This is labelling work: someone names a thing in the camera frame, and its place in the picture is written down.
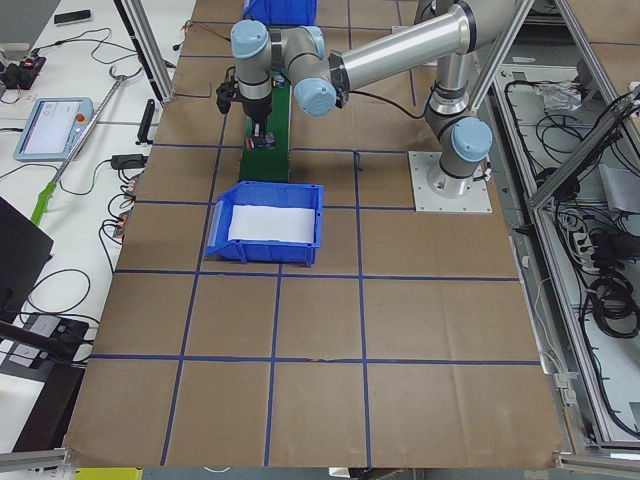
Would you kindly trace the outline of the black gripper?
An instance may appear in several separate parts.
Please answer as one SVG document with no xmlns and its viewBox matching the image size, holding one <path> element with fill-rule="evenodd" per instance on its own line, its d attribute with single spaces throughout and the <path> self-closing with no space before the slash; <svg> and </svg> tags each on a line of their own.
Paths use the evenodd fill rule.
<svg viewBox="0 0 640 480">
<path fill-rule="evenodd" d="M 272 98 L 242 100 L 244 113 L 253 121 L 252 144 L 253 149 L 265 148 L 265 123 L 272 113 Z"/>
</svg>

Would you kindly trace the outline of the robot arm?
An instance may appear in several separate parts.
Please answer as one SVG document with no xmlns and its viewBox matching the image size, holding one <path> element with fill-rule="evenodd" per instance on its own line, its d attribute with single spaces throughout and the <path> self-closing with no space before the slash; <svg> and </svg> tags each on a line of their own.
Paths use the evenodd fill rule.
<svg viewBox="0 0 640 480">
<path fill-rule="evenodd" d="M 426 178 L 435 194 L 460 198 L 470 190 L 493 142 L 488 125 L 470 112 L 471 55 L 503 32 L 516 10 L 514 1 L 445 1 L 433 16 L 419 7 L 408 28 L 331 53 L 317 26 L 269 28 L 243 19 L 230 32 L 234 73 L 217 88 L 217 106 L 227 113 L 232 103 L 240 103 L 252 122 L 250 142 L 262 148 L 272 112 L 273 70 L 284 69 L 299 108 L 319 117 L 343 107 L 360 87 L 435 61 L 437 77 L 421 116 L 442 153 Z"/>
</svg>

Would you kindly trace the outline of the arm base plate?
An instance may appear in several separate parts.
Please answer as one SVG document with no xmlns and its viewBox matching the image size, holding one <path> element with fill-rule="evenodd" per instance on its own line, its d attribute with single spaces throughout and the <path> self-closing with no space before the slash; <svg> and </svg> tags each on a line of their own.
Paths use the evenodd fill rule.
<svg viewBox="0 0 640 480">
<path fill-rule="evenodd" d="M 491 214 L 482 166 L 478 165 L 471 177 L 456 179 L 441 169 L 440 157 L 441 153 L 436 151 L 408 152 L 415 210 L 436 214 Z"/>
</svg>

